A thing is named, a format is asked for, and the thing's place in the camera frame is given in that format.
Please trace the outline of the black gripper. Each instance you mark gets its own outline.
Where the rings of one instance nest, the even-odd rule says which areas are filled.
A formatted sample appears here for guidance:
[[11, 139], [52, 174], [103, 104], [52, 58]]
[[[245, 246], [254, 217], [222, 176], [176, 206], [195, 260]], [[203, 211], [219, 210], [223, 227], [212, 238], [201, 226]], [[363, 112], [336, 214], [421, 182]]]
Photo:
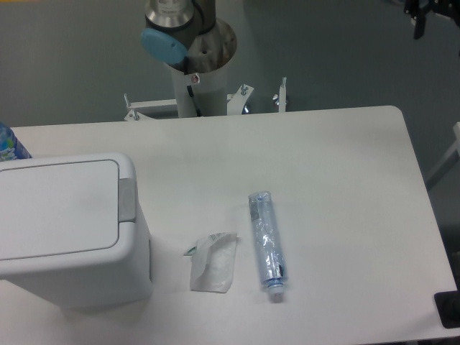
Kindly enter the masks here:
[[419, 40], [424, 35], [429, 13], [450, 19], [459, 27], [459, 0], [429, 0], [424, 5], [419, 0], [405, 0], [403, 12], [410, 16], [414, 24], [414, 40]]

